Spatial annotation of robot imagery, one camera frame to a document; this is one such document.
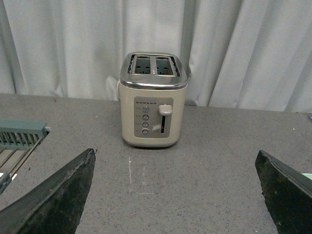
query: toaster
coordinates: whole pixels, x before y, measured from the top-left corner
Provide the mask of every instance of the toaster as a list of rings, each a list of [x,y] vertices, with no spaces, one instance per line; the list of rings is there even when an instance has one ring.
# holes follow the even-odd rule
[[[167,147],[179,138],[187,76],[177,56],[133,52],[120,72],[122,137],[133,146]]]

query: toaster lever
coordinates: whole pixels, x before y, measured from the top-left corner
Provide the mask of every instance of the toaster lever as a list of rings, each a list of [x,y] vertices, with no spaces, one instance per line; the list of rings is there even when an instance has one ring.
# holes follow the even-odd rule
[[[172,115],[172,106],[171,105],[160,105],[158,107],[159,113],[161,116],[170,116]]]

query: white curtain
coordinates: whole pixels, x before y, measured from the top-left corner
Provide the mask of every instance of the white curtain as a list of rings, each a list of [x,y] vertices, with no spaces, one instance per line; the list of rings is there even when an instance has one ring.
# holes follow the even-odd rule
[[[186,104],[312,112],[310,0],[0,0],[0,93],[116,100],[133,51],[177,55]]]

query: speckled countertop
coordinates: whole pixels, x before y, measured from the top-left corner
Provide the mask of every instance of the speckled countertop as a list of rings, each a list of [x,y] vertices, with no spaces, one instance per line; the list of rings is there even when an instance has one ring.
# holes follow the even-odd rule
[[[148,150],[123,141],[118,101],[0,94],[0,110],[0,118],[51,127],[0,209],[98,149],[77,234],[276,234],[254,166],[258,151],[312,173],[308,114],[185,106],[178,142]]]

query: dish rack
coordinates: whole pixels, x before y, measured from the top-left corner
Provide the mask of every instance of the dish rack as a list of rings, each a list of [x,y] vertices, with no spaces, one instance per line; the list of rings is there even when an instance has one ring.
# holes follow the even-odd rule
[[[46,123],[0,119],[0,194],[47,136]]]

